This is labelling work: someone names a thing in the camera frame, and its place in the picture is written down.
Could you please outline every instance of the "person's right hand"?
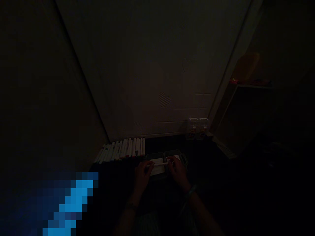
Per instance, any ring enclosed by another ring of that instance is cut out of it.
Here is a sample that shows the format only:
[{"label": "person's right hand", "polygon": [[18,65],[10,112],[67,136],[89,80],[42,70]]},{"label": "person's right hand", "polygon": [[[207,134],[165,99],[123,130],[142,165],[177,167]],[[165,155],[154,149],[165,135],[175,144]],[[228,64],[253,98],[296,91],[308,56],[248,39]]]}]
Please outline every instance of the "person's right hand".
[{"label": "person's right hand", "polygon": [[168,169],[170,170],[176,183],[183,189],[184,192],[189,192],[191,185],[186,176],[186,169],[179,159],[174,156],[168,157]]}]

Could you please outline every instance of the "person's left hand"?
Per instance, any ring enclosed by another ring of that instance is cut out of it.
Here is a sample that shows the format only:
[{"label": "person's left hand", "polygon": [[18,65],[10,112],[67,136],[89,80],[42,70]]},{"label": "person's left hand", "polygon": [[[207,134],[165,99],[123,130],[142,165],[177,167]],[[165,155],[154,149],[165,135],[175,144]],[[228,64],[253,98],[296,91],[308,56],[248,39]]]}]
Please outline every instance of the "person's left hand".
[{"label": "person's left hand", "polygon": [[[147,165],[150,165],[148,172],[145,173],[144,170]],[[134,192],[142,195],[144,192],[145,188],[148,185],[150,174],[152,172],[152,169],[154,167],[154,162],[152,161],[144,161],[140,162],[138,167],[135,168],[135,187],[134,187]]]}]

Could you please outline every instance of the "door panel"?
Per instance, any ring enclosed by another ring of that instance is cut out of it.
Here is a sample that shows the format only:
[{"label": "door panel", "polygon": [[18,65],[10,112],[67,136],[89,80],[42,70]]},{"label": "door panel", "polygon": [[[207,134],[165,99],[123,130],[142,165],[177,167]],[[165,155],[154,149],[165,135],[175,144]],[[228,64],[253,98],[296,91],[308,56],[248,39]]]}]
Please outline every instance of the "door panel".
[{"label": "door panel", "polygon": [[107,100],[97,107],[108,116],[103,123],[109,138],[181,133],[188,117],[208,117],[249,3],[74,4],[101,78],[92,93]]}]

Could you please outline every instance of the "pixelated blue object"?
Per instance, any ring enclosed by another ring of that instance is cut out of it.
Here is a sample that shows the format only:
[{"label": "pixelated blue object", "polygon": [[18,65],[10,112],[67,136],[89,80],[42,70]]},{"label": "pixelated blue object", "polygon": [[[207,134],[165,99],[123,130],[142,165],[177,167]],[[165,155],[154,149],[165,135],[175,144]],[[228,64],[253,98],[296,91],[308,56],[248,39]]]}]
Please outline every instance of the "pixelated blue object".
[{"label": "pixelated blue object", "polygon": [[76,178],[75,181],[53,181],[53,188],[43,189],[43,201],[39,201],[42,205],[38,205],[38,209],[43,211],[42,216],[45,216],[42,220],[47,222],[45,225],[48,227],[43,228],[43,236],[71,236],[76,221],[82,219],[82,205],[83,211],[86,211],[88,196],[93,196],[93,187],[98,187],[98,172],[78,172]]}]

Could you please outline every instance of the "marker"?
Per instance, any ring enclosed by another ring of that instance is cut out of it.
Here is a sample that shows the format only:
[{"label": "marker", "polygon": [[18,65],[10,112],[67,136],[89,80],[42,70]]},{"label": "marker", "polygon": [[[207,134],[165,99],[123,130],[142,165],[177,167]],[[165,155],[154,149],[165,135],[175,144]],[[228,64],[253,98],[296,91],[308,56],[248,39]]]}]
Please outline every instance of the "marker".
[{"label": "marker", "polygon": [[132,142],[132,139],[131,139],[131,138],[129,138],[129,139],[130,139],[130,144],[129,144],[130,148],[129,148],[128,155],[131,157],[131,155],[132,155],[132,145],[133,145],[133,142]]},{"label": "marker", "polygon": [[107,154],[107,161],[111,161],[112,157],[113,157],[113,152],[114,152],[114,147],[115,147],[115,142],[112,142],[109,150],[108,150],[108,154]]},{"label": "marker", "polygon": [[132,142],[131,142],[131,138],[128,139],[128,147],[127,147],[127,151],[126,151],[126,157],[130,157],[130,150],[131,150],[131,145],[132,145]]},{"label": "marker", "polygon": [[120,150],[120,155],[119,158],[125,158],[126,157],[126,148],[127,148],[127,139],[124,139],[122,142],[121,150]]},{"label": "marker", "polygon": [[132,157],[136,156],[136,139],[132,142]]},{"label": "marker", "polygon": [[154,167],[156,167],[156,166],[165,166],[165,165],[167,165],[167,164],[168,164],[168,162],[159,163],[159,164],[154,164]]},{"label": "marker", "polygon": [[118,148],[115,150],[115,152],[116,152],[115,160],[119,160],[119,155],[120,155],[120,151],[121,151],[121,146],[122,146],[122,140],[118,143]]},{"label": "marker", "polygon": [[140,156],[143,156],[142,148],[143,148],[143,138],[140,139]]},{"label": "marker", "polygon": [[99,161],[100,164],[103,163],[104,158],[105,158],[105,156],[107,155],[109,145],[110,145],[110,144],[107,144],[107,145],[105,146],[105,149],[104,149],[104,151],[103,151],[102,154],[101,154],[101,159],[100,159],[100,161]]},{"label": "marker", "polygon": [[111,145],[111,144],[108,144],[108,151],[107,151],[107,153],[106,153],[106,156],[104,157],[103,162],[108,162],[108,161],[110,161],[110,159],[108,159],[108,156],[109,156],[109,152],[110,152],[111,147],[112,147],[112,145]]},{"label": "marker", "polygon": [[94,163],[96,163],[97,160],[99,159],[99,157],[100,157],[100,155],[102,154],[102,152],[103,152],[105,146],[106,146],[106,144],[103,144],[102,148],[100,149],[100,151],[98,152],[98,154],[97,154],[97,156],[96,156],[96,158],[95,158],[95,160],[94,160]]},{"label": "marker", "polygon": [[114,160],[115,160],[116,153],[117,153],[117,149],[118,149],[118,145],[119,145],[119,141],[116,141],[115,146],[114,146],[114,150],[113,150],[113,155],[112,155],[111,161],[114,161]]},{"label": "marker", "polygon": [[136,150],[135,150],[135,154],[136,154],[136,156],[138,156],[140,153],[140,139],[139,138],[137,138],[137,143],[136,143]]},{"label": "marker", "polygon": [[143,152],[143,155],[145,156],[145,139],[143,138],[143,150],[142,150],[142,152]]},{"label": "marker", "polygon": [[105,144],[105,146],[104,146],[104,149],[103,149],[102,153],[101,153],[100,156],[98,157],[98,160],[96,161],[97,164],[100,164],[100,163],[101,163],[100,161],[102,160],[103,155],[104,155],[104,153],[105,153],[105,148],[106,148],[106,144]]}]

